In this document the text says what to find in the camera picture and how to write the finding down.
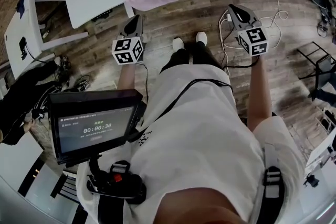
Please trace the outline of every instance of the wooden floor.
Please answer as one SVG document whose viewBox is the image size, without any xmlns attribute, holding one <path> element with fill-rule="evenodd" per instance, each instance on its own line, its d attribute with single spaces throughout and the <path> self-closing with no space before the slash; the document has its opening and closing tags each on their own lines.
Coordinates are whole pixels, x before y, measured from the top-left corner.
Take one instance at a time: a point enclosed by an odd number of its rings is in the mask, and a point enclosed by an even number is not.
<svg viewBox="0 0 336 224">
<path fill-rule="evenodd" d="M 149 95 L 161 68 L 168 62 L 172 50 L 172 40 L 181 37 L 185 42 L 195 40 L 198 31 L 208 35 L 208 45 L 215 57 L 222 61 L 223 51 L 218 35 L 218 20 L 227 9 L 228 4 L 241 4 L 253 9 L 259 18 L 274 17 L 278 9 L 278 0 L 179 0 L 148 12 L 143 15 L 144 41 L 147 43 L 144 63 L 149 69 Z M 282 39 L 276 49 L 267 55 L 267 69 L 271 88 L 273 111 L 283 117 L 290 133 L 307 160 L 309 153 L 326 137 L 326 132 L 318 125 L 316 118 L 321 118 L 321 111 L 316 107 L 325 107 L 321 101 L 311 102 L 307 98 L 314 79 L 300 81 L 298 77 L 309 74 L 313 66 L 296 49 L 315 41 L 330 54 L 335 55 L 336 46 L 331 42 L 331 35 L 321 38 L 317 34 L 317 23 L 320 11 L 309 0 L 280 0 L 280 9 L 287 10 L 289 17 L 276 22 L 281 27 Z M 89 90 L 115 89 L 120 67 L 111 55 L 112 41 L 117 37 L 117 25 L 127 20 L 123 6 L 117 7 L 108 19 L 96 23 L 89 22 L 82 28 L 73 30 L 66 15 L 61 15 L 54 22 L 54 33 L 49 38 L 66 34 L 74 34 L 86 29 L 90 36 L 79 42 L 58 47 L 56 54 L 67 55 L 73 66 L 73 80 L 81 75 L 91 75 Z M 264 19 L 263 24 L 269 26 L 271 21 Z M 231 26 L 223 23 L 223 36 Z M 267 29 L 270 45 L 274 46 L 279 39 L 279 30 L 273 25 Z M 238 47 L 232 34 L 226 43 Z M 230 65 L 248 65 L 250 57 L 243 50 L 227 49 Z M 145 95 L 146 70 L 138 66 L 135 87 Z M 234 88 L 234 96 L 240 115 L 246 114 L 250 69 L 230 69 L 230 79 Z M 48 121 L 42 120 L 33 129 L 33 133 L 45 147 L 44 159 L 49 166 L 57 169 L 52 154 Z"/>
</svg>

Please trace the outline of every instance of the black tablet holder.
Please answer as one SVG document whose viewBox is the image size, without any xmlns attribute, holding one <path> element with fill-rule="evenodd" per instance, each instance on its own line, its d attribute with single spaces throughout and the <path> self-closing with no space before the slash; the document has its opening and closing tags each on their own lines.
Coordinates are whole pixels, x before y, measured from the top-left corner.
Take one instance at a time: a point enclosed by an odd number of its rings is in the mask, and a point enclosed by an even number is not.
<svg viewBox="0 0 336 224">
<path fill-rule="evenodd" d="M 140 176 L 129 172 L 128 162 L 113 164 L 109 173 L 100 170 L 98 164 L 100 153 L 140 138 L 141 133 L 136 130 L 136 126 L 146 108 L 142 95 L 136 90 L 53 93 L 49 95 L 49 104 L 49 120 L 58 164 L 70 167 L 88 162 L 91 170 L 87 182 L 89 191 L 126 199 L 131 204 L 143 202 L 146 187 Z M 117 117 L 120 113 L 124 113 L 122 123 L 120 117 Z M 95 121 L 95 124 L 102 122 L 99 121 L 101 117 L 108 118 L 109 124 L 104 123 L 105 131 L 101 130 L 104 125 L 96 125 L 95 128 L 100 129 L 95 133 L 93 128 L 86 128 Z M 99 139 L 103 139 L 106 134 L 113 138 L 99 143 Z"/>
</svg>

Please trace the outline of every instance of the white t-shirt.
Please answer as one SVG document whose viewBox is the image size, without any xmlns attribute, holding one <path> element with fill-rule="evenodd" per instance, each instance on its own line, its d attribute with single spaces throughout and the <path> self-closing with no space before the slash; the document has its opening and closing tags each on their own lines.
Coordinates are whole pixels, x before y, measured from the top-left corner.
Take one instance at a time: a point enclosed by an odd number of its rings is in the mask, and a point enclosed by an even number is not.
<svg viewBox="0 0 336 224">
<path fill-rule="evenodd" d="M 198 82 L 174 108 L 155 121 L 194 79 L 229 83 L 222 70 L 209 65 L 181 65 L 163 71 L 152 91 L 144 115 L 143 136 L 133 144 L 105 152 L 101 169 L 122 159 L 131 163 L 147 187 L 140 205 L 124 205 L 124 223 L 154 221 L 165 194 L 188 188 L 211 188 L 227 197 L 244 221 L 252 212 L 265 172 L 263 146 L 273 144 L 285 184 L 283 216 L 303 184 L 304 165 L 283 120 L 276 116 L 261 122 L 252 133 L 238 117 L 230 87 Z M 77 193 L 83 207 L 97 220 L 98 195 L 86 189 L 88 165 L 81 164 Z"/>
</svg>

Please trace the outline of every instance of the leg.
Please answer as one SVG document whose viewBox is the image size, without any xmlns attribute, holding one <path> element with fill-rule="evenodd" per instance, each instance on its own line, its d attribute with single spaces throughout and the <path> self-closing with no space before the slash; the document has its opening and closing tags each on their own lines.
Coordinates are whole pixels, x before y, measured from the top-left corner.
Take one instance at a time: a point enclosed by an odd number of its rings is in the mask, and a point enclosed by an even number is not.
<svg viewBox="0 0 336 224">
<path fill-rule="evenodd" d="M 75 35 L 71 35 L 71 36 L 67 36 L 67 37 L 61 37 L 49 42 L 45 42 L 43 43 L 43 45 L 41 46 L 41 50 L 48 50 L 54 47 L 57 47 L 59 45 L 74 41 L 74 40 L 78 40 L 78 39 L 82 39 L 85 37 L 88 37 L 89 33 L 88 32 L 84 32 L 84 33 L 80 33 L 80 34 L 75 34 Z"/>
<path fill-rule="evenodd" d="M 177 52 L 171 56 L 170 61 L 162 68 L 161 72 L 164 70 L 178 66 L 187 65 L 189 63 L 189 52 L 185 49 L 179 49 Z"/>
<path fill-rule="evenodd" d="M 187 47 L 194 57 L 194 65 L 211 65 L 222 69 L 221 65 L 217 62 L 206 45 L 206 34 L 204 32 L 200 32 L 197 34 L 196 44 L 192 44 Z"/>
<path fill-rule="evenodd" d="M 336 94 L 333 94 L 331 92 L 326 92 L 320 89 L 316 91 L 316 98 L 324 102 L 327 102 L 332 107 L 336 108 Z"/>
</svg>

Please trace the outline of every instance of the black chair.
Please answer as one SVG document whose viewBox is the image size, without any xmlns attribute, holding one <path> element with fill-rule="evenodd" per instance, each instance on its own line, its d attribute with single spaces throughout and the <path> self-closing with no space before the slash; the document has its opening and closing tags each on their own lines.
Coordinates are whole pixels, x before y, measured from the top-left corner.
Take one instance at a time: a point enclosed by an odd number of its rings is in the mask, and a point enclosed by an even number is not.
<svg viewBox="0 0 336 224">
<path fill-rule="evenodd" d="M 308 76 L 299 78 L 302 79 L 308 79 L 315 77 L 315 89 L 321 89 L 325 84 L 328 83 L 330 76 L 332 73 L 336 72 L 336 60 L 322 47 L 317 45 L 315 42 L 312 42 L 314 45 L 318 47 L 318 49 L 314 50 L 313 52 L 309 54 L 304 54 L 300 49 L 297 49 L 297 51 L 302 54 L 308 61 L 310 61 L 315 66 L 315 71 Z M 318 59 L 316 62 L 314 62 L 309 56 L 315 54 L 316 52 L 322 50 L 325 52 L 325 55 Z"/>
<path fill-rule="evenodd" d="M 50 196 L 55 199 L 58 194 L 78 204 L 80 203 L 77 197 L 76 179 L 71 176 L 65 174 L 60 176 Z"/>
</svg>

